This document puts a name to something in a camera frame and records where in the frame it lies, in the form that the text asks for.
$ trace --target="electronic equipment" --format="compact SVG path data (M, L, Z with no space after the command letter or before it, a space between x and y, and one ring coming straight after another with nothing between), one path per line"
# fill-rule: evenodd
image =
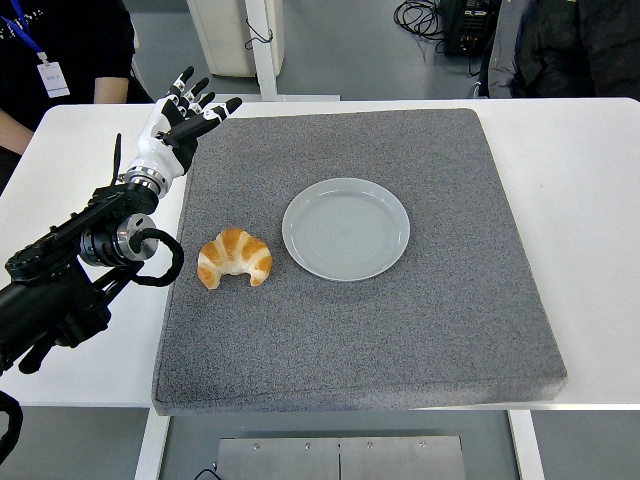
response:
M440 0L445 54L476 57L496 29L500 1Z

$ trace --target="gray cushion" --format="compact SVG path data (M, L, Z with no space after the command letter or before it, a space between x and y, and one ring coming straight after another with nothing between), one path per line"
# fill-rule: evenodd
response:
M334 177L378 183L407 210L408 247L376 277L323 280L285 248L288 204ZM231 226L269 245L271 276L208 291L198 252ZM566 380L473 111L231 118L200 141L179 235L160 414L548 400Z

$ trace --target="white table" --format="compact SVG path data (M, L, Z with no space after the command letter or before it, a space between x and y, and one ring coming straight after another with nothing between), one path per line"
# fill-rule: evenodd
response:
M245 103L235 117L416 108L477 112L568 370L566 387L551 402L469 407L640 408L640 103ZM149 111L146 105L63 106L46 115L0 197L3 262L109 182L117 132L126 169ZM428 155L428 133L424 145ZM184 185L177 180L153 215L172 235ZM161 247L143 273L159 275L168 265ZM104 273L87 270L92 278ZM2 270L0 286L8 282ZM106 332L74 350L54 348L35 375L13 368L0 378L0 389L24 405L149 407L167 290L128 286L111 304Z

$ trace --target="white robotic hand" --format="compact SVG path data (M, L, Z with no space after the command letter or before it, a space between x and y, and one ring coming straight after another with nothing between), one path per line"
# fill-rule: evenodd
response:
M209 79L203 78L185 92L191 75L193 67L187 68L166 96L156 102L138 140L138 156L124 174L125 182L145 185L159 198L166 195L174 178L191 167L196 139L220 125L242 103L232 98L214 106L214 93L196 99Z

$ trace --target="white plate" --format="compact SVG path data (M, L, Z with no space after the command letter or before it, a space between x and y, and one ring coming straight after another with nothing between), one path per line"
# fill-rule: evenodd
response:
M409 241L409 217L388 190L357 178L310 186L284 214L282 236L296 262L311 273L356 281L387 270Z

